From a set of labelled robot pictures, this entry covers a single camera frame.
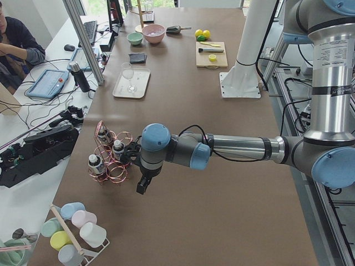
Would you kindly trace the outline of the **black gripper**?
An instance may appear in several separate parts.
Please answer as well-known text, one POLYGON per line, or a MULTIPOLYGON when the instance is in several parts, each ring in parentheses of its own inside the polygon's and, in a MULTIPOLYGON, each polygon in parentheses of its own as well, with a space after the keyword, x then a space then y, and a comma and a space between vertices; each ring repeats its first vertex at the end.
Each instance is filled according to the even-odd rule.
POLYGON ((124 166, 130 164, 141 166, 140 155, 141 145, 137 142, 131 142, 124 147, 123 153, 120 156, 120 162, 124 166))

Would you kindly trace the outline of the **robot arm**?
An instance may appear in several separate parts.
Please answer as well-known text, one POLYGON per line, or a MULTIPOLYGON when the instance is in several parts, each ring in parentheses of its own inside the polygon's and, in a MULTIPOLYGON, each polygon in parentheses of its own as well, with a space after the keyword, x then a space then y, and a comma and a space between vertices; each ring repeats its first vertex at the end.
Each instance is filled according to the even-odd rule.
POLYGON ((354 135, 348 126, 354 2, 287 1, 282 36, 286 44, 313 45, 312 89, 307 109, 295 118, 303 135, 242 137, 189 129, 174 135, 162 124, 150 124, 121 156, 140 168, 138 193, 145 193, 164 162, 203 170, 213 155, 234 162, 289 165, 331 189, 354 184, 354 135))

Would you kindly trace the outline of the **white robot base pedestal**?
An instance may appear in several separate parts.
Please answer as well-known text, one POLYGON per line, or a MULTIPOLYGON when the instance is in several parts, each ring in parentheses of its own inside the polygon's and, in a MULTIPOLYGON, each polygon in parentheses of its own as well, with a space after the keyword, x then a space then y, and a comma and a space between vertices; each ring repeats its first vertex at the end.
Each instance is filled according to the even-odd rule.
POLYGON ((261 97, 258 87, 257 61, 272 26, 279 1, 252 1, 246 17, 235 65, 220 73, 223 98, 261 97))

